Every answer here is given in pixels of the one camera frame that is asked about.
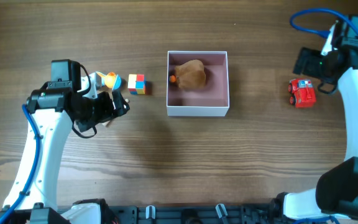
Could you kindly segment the brown plush toy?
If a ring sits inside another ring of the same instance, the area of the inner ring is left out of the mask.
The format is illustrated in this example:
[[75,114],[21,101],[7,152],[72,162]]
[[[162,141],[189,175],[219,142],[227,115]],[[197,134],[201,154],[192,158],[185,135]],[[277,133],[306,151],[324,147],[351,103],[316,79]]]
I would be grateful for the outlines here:
[[169,75],[168,81],[182,90],[202,89],[206,85],[204,64],[200,60],[190,60],[182,65],[177,65],[173,69],[173,73]]

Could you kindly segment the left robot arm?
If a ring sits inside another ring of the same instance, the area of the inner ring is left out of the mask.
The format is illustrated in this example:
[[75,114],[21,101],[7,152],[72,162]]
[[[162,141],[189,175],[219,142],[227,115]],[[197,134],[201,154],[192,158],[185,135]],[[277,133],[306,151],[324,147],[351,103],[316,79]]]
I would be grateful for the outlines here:
[[130,107],[115,88],[118,76],[81,73],[73,60],[51,62],[51,78],[22,105],[27,139],[14,184],[0,211],[0,223],[119,223],[104,199],[79,200],[58,212],[57,179],[68,135],[95,129]]

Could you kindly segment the red toy fire truck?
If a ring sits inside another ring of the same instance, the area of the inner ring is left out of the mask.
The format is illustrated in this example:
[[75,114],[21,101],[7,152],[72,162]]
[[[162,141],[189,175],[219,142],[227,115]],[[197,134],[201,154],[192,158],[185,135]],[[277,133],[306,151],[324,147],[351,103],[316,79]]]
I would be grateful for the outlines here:
[[310,108],[316,103],[316,95],[311,80],[295,78],[289,81],[289,102],[295,108]]

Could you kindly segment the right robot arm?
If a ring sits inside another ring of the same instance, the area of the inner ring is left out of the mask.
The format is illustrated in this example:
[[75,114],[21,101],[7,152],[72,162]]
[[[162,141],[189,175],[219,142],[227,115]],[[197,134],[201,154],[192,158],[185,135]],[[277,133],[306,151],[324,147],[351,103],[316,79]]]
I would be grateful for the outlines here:
[[270,222],[337,223],[358,220],[358,16],[336,14],[329,30],[317,30],[325,39],[321,50],[302,48],[293,71],[316,78],[341,94],[346,119],[346,155],[342,163],[323,174],[315,188],[280,193],[270,203]]

